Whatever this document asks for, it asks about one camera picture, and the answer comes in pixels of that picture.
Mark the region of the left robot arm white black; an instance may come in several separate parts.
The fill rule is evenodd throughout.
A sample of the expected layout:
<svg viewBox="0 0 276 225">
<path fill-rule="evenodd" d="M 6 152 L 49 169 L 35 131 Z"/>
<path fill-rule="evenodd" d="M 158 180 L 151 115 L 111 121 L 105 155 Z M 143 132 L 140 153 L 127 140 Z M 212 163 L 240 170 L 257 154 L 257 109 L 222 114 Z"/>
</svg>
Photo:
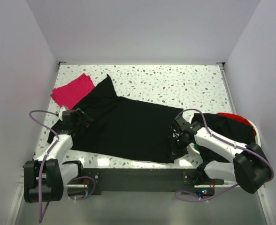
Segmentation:
<svg viewBox="0 0 276 225">
<path fill-rule="evenodd" d="M 92 122 L 93 119 L 79 108 L 59 113 L 59 125 L 50 146 L 40 157 L 27 161 L 23 167 L 24 199 L 27 203 L 39 202 L 40 190 L 42 202 L 59 201 L 70 181 L 75 184 L 84 181 L 81 161 L 66 161 L 64 156 Z"/>
</svg>

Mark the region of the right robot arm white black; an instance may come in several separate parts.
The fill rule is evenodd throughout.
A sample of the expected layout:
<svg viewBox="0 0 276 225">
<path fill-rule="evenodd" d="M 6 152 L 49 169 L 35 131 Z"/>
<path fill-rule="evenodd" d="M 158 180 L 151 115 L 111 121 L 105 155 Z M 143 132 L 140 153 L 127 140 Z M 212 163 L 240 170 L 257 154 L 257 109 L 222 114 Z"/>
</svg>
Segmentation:
<svg viewBox="0 0 276 225">
<path fill-rule="evenodd" d="M 172 138 L 171 144 L 176 152 L 186 150 L 193 143 L 226 160 L 218 162 L 212 158 L 204 159 L 196 171 L 196 179 L 202 184 L 215 179 L 228 180 L 253 194 L 274 177 L 271 164 L 257 143 L 236 142 L 215 133 L 206 124 L 190 124 L 182 116 L 173 120 L 171 128 L 177 134 Z"/>
</svg>

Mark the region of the black t shirt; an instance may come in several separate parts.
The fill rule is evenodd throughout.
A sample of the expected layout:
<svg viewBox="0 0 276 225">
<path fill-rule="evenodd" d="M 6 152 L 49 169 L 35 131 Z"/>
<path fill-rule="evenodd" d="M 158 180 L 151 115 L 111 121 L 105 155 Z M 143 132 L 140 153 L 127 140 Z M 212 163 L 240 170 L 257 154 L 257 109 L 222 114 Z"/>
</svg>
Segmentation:
<svg viewBox="0 0 276 225">
<path fill-rule="evenodd" d="M 156 163 L 173 163 L 187 152 L 171 144 L 170 126 L 181 108 L 119 97 L 109 76 L 74 108 L 93 122 L 72 150 Z"/>
</svg>

